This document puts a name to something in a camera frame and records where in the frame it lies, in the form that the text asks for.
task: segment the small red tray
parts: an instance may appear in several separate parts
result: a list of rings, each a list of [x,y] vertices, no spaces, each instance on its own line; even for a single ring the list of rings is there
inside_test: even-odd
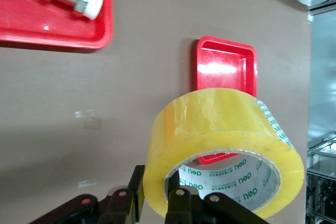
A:
[[[196,88],[231,88],[257,96],[257,54],[252,46],[202,37],[196,50]],[[203,165],[238,155],[218,153],[199,157]]]
[[[98,49],[113,34],[112,0],[104,0],[95,20],[76,17],[73,7],[57,0],[1,0],[0,40]]]

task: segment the tape roll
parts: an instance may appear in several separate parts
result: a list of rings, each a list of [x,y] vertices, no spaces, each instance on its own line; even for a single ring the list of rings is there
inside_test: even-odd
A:
[[[207,154],[239,153],[220,169],[185,164]],[[264,103],[234,89],[197,90],[171,102],[156,117],[143,177],[145,198],[167,213],[167,180],[179,170],[180,184],[204,197],[221,192],[261,218],[288,205],[304,180],[304,167]]]

